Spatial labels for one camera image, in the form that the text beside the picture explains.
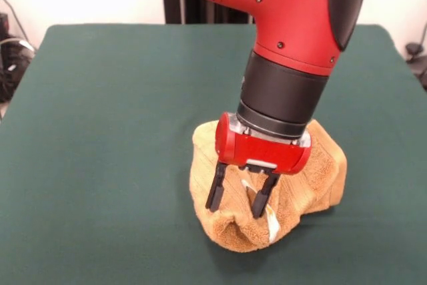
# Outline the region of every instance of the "table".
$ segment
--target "table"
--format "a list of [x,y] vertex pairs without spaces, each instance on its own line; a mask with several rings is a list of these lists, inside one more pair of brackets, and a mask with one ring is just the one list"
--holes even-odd
[[255,32],[51,27],[0,126],[1,283],[425,284],[427,97],[376,25],[315,114],[348,157],[342,204],[252,254],[207,239],[191,135],[235,111]]

